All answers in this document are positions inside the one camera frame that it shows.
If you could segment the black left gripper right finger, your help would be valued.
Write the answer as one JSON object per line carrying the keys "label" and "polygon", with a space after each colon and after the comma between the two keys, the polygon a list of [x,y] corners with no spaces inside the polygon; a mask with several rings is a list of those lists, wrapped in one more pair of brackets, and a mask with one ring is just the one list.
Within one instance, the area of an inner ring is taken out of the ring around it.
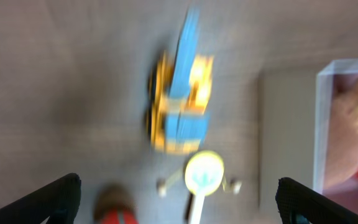
{"label": "black left gripper right finger", "polygon": [[283,224],[353,224],[358,215],[303,184],[283,177],[275,195]]}

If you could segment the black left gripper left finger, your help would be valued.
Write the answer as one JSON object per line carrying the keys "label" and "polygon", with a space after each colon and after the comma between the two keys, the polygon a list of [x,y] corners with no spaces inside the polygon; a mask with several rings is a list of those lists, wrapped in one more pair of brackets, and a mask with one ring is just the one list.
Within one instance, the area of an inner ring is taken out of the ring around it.
{"label": "black left gripper left finger", "polygon": [[81,201],[81,179],[69,173],[0,208],[0,223],[73,223]]}

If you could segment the brown plush toy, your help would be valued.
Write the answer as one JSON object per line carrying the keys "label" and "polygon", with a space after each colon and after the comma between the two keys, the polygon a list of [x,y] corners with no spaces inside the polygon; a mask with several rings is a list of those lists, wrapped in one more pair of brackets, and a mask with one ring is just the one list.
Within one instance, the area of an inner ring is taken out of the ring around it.
{"label": "brown plush toy", "polygon": [[334,79],[332,103],[325,174],[335,184],[358,171],[358,75]]}

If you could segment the yellow and blue toy truck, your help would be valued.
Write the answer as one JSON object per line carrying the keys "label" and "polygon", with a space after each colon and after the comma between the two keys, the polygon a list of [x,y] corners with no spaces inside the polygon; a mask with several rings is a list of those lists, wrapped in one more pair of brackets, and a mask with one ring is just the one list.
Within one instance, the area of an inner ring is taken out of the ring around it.
{"label": "yellow and blue toy truck", "polygon": [[187,11],[175,56],[162,52],[149,77],[145,124],[158,152],[190,154],[208,132],[214,57],[196,51],[199,15],[197,9]]}

